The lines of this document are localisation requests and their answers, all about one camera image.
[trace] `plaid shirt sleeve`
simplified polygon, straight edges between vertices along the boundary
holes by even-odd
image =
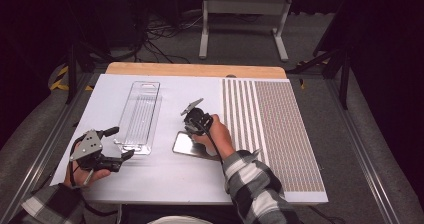
[[[248,151],[237,151],[224,162],[227,193],[244,223],[298,224],[293,207],[282,196],[282,185],[271,169]]]
[[[22,203],[28,213],[19,223],[79,223],[84,203],[79,190],[63,184],[41,189]]]

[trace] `dark floor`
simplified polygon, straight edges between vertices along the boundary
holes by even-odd
[[[289,16],[283,32],[290,59],[287,63],[279,60],[270,35],[271,24],[277,20],[270,17],[260,17],[252,23],[233,17],[213,19],[206,60],[197,57],[201,23],[175,37],[152,42],[163,53],[185,57],[191,63],[281,66],[288,70],[299,61],[312,59],[312,51],[331,19],[331,15]],[[115,50],[114,54],[126,51]],[[168,62],[144,48],[138,58],[143,62]],[[181,58],[169,58],[175,63],[185,62]],[[346,223],[424,223],[424,214],[416,195],[379,132],[354,75],[351,75],[348,90],[349,110],[343,111],[334,98],[338,78],[323,80],[317,71],[289,75],[316,159],[322,167],[321,175],[329,197],[328,203],[316,207],[328,216],[343,218]],[[90,79],[89,83],[95,84],[102,72],[104,69],[98,68],[95,74],[79,74],[79,78]],[[303,89],[299,78],[304,80]],[[1,150],[0,164],[5,167],[0,171],[1,216],[13,203],[16,193],[27,192],[21,183],[29,183],[28,180],[40,183],[58,163],[71,141],[73,126],[81,117],[90,93],[81,92],[73,105],[66,106],[67,92],[52,91]],[[47,156],[43,155],[47,147],[42,149],[45,143],[51,147],[51,153]],[[96,206],[104,210],[117,208],[115,205]],[[306,224],[329,223],[309,207],[298,206],[296,210]],[[102,218],[87,214],[87,219],[88,223],[114,223],[116,217]]]

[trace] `finger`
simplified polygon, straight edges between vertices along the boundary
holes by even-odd
[[[76,145],[75,145],[75,149],[77,149],[78,147],[79,147],[79,145],[81,144],[81,142],[78,142]],[[78,168],[78,162],[77,161],[73,161],[72,162],[72,167],[74,168],[74,172],[75,172],[75,170]]]
[[[110,171],[106,169],[96,171],[90,179],[90,182],[95,182],[110,175]]]
[[[207,136],[198,136],[198,135],[196,135],[196,134],[193,134],[192,136],[191,136],[191,138],[195,141],[195,142],[197,142],[197,143],[204,143],[205,141],[207,141],[208,139],[207,139]]]
[[[213,119],[214,122],[220,122],[219,121],[219,116],[217,114],[212,114],[211,117],[212,117],[212,119]]]

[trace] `transparent plastic tray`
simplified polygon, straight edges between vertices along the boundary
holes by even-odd
[[[159,88],[158,82],[133,83],[114,139],[122,151],[134,149],[142,155],[152,151],[161,102]]]

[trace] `white stripe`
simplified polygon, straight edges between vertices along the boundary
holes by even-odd
[[[249,163],[246,166],[244,166],[244,168],[240,169],[238,173],[239,173],[241,182],[243,182],[244,184],[247,184],[255,180],[259,176],[259,174],[263,173],[263,171],[257,168],[256,164]]]
[[[28,214],[31,216],[36,216],[38,212],[43,208],[43,204],[35,197],[31,197],[30,199],[26,200],[21,205]]]
[[[255,216],[259,214],[266,214],[270,211],[278,210],[278,203],[274,200],[268,192],[262,192],[255,200],[252,202],[251,210],[255,213]]]
[[[255,112],[254,112],[254,98],[252,96],[252,91],[250,90],[250,84],[252,83],[252,81],[248,82],[248,88],[247,88],[247,95],[249,98],[249,102],[250,102],[250,116],[252,117],[252,127],[253,127],[253,138],[255,139],[255,150],[261,149],[261,147],[259,146],[259,137],[258,137],[258,130],[256,128],[256,116],[255,116]]]
[[[238,132],[241,134],[241,140],[239,140],[241,142],[241,146],[243,147],[244,150],[247,150],[247,146],[246,146],[246,141],[244,139],[244,122],[243,122],[243,108],[241,106],[241,96],[240,96],[240,81],[236,81],[236,93],[237,93],[237,113],[238,115],[238,122],[240,125],[240,128],[238,130]]]
[[[230,81],[230,88],[231,88],[231,93],[233,94],[233,98],[232,98],[232,103],[231,103],[231,112],[233,113],[233,116],[234,117],[236,117],[235,116],[235,110],[236,110],[236,102],[235,102],[235,95],[234,95],[234,83],[233,83],[233,81]],[[237,131],[238,131],[238,126],[237,126],[237,120],[233,120],[234,122],[233,122],[233,125],[234,125],[234,132],[233,132],[233,134],[234,134],[234,136],[233,136],[233,138],[234,138],[234,143],[235,143],[235,145],[236,146],[238,146],[239,147],[239,149],[241,148],[241,149],[243,149],[243,147],[240,145],[240,143],[239,143],[239,140],[238,140],[238,135],[237,135]]]
[[[230,94],[229,94],[229,83],[228,83],[228,80],[227,79],[225,79],[224,80],[224,84],[225,84],[225,86],[224,86],[224,88],[225,88],[225,108],[226,108],[226,120],[227,120],[227,123],[226,123],[226,125],[227,125],[227,128],[228,128],[228,130],[230,131],[230,133],[233,133],[232,131],[233,131],[233,126],[231,125],[231,108],[230,108]]]
[[[234,173],[238,172],[245,165],[246,163],[243,161],[243,159],[239,159],[227,168],[227,170],[225,171],[225,175],[227,175],[228,179],[230,179],[231,176],[234,175]]]
[[[225,93],[225,98],[224,98],[224,95],[221,95],[221,107],[222,107],[221,110],[223,110],[223,116],[224,116],[224,120],[222,120],[222,122],[225,125],[227,125],[228,130],[230,130],[230,128],[228,127],[228,122],[229,122],[228,109],[227,109],[228,91],[227,91],[226,85],[227,85],[227,82],[225,79],[223,79],[221,82],[221,90],[222,90],[222,93]]]
[[[242,84],[243,84],[242,85],[242,94],[243,94],[243,102],[244,102],[244,118],[245,118],[246,126],[247,126],[247,128],[246,128],[247,133],[245,133],[245,135],[247,135],[247,142],[248,142],[248,145],[249,145],[249,150],[251,152],[253,152],[254,149],[253,149],[253,143],[252,143],[252,133],[250,131],[250,127],[251,127],[250,117],[251,117],[251,115],[249,113],[249,109],[247,108],[247,97],[246,97],[247,96],[247,92],[246,92],[247,81],[243,81]]]
[[[221,106],[220,106],[220,109],[219,110],[221,110],[222,111],[222,116],[224,117],[224,120],[221,120],[221,122],[222,123],[224,123],[224,124],[226,124],[226,119],[227,119],[227,117],[225,116],[225,103],[224,103],[224,90],[225,90],[225,88],[224,88],[224,79],[222,79],[220,82],[219,82],[219,84],[220,84],[220,90],[221,90]]]
[[[260,115],[260,111],[259,111],[258,94],[256,92],[256,82],[253,82],[253,100],[256,103],[256,112],[258,113],[259,134],[260,134],[261,143],[262,143],[261,147],[265,157],[264,163],[269,166],[268,150],[267,150],[267,146],[265,142],[264,129],[262,126],[262,116]]]

